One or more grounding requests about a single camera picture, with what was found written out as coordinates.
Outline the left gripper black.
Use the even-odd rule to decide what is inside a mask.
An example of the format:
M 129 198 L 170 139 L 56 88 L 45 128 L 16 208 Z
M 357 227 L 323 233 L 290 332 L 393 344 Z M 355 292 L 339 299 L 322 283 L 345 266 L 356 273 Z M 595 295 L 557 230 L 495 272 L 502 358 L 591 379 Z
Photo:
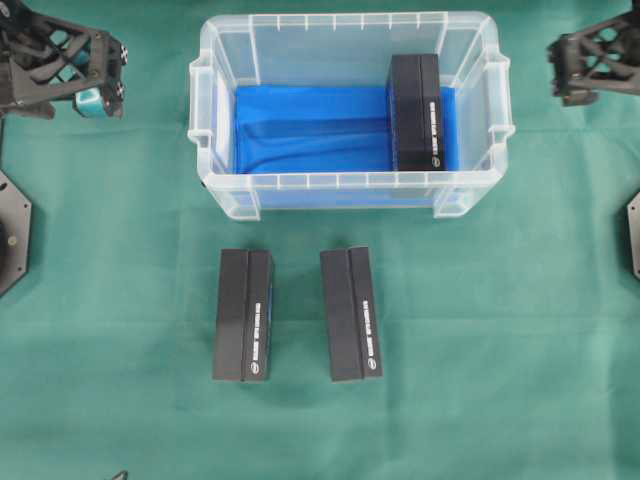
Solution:
M 51 120 L 69 101 L 84 118 L 120 118 L 128 50 L 109 32 L 1 3 L 1 116 Z

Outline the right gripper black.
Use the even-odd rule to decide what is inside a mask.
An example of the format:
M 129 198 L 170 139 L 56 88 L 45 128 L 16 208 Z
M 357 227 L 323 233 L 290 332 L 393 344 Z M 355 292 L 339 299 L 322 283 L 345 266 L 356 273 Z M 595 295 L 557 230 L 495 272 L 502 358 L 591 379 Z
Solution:
M 547 47 L 552 94 L 588 106 L 601 91 L 639 94 L 639 3 L 623 14 L 562 34 Z

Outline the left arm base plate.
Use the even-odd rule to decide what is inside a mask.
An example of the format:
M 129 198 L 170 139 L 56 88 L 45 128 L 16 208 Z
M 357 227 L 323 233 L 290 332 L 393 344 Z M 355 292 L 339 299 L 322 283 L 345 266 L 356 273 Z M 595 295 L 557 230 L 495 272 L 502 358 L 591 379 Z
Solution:
M 1 172 L 1 284 L 4 295 L 28 271 L 32 203 Z

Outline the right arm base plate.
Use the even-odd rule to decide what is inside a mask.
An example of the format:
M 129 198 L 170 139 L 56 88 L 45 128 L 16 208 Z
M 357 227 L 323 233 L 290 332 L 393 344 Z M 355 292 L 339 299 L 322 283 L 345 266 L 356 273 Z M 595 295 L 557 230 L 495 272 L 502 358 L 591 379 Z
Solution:
M 619 269 L 639 282 L 639 191 L 615 211 L 613 237 Z

